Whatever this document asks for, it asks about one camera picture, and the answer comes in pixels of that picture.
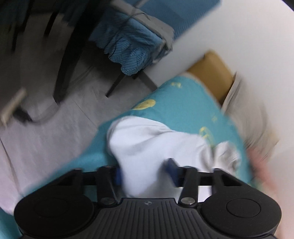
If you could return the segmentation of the white t-shirt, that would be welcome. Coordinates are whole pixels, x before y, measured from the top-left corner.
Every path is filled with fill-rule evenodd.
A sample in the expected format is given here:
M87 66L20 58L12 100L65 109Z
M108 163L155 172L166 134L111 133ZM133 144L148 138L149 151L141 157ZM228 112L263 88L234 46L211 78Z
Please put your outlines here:
M132 198L179 199L181 189L164 168L170 158L200 172L221 169L231 175L241 164L240 153L228 141L210 146L198 134L174 131L143 117L115 120L108 129L107 144L121 169L123 191Z

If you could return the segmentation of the teal smiley bed sheet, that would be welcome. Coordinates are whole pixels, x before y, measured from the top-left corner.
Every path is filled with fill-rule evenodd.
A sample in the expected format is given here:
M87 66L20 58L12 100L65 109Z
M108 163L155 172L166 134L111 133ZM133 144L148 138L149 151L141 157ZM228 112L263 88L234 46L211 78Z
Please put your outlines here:
M46 121L20 124L12 120L1 130L1 238L21 236L13 210L22 196L73 168L92 171L116 164L107 151L106 134L114 120L127 115L199 134L211 145L230 141L242 156L238 177L251 182L242 139L201 83L177 76L136 103L141 94L133 89L102 105L97 85L91 82L60 107L52 105Z

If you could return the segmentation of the grey pillow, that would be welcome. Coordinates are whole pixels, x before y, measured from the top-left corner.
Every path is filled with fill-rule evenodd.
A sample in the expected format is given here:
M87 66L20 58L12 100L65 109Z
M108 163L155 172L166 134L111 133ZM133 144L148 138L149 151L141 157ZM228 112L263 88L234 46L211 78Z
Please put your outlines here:
M234 123L246 148L257 149L264 158L271 156L279 139L264 103L239 73L234 75L222 111Z

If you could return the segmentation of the mustard yellow headboard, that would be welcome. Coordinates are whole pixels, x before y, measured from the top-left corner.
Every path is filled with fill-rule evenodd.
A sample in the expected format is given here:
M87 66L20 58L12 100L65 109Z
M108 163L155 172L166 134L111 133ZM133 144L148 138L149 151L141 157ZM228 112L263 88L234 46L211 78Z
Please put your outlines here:
M216 52L211 50L207 51L186 72L200 80L220 105L223 105L235 80L234 75L223 60Z

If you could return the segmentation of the blue covered chair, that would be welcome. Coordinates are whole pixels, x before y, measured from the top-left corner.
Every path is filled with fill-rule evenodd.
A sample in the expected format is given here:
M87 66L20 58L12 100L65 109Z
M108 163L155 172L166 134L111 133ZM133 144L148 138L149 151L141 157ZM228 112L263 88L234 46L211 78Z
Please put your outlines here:
M126 1L134 5L137 1ZM219 1L148 1L140 9L174 29L173 41L196 21L219 4ZM165 42L140 22L109 5L89 41L104 50L109 59L131 76L157 63L170 51Z

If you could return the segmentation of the grey cloth on chair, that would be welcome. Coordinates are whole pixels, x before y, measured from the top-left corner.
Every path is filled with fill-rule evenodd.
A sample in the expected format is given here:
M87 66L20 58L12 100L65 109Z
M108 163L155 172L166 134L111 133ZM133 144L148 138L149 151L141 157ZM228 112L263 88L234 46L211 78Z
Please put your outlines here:
M127 3L126 1L114 0L110 5L115 10L134 18L150 31L155 33L165 42L166 48L172 50L174 29L163 21L157 19L154 16L148 15L140 8L144 6L148 1L137 1L134 5Z

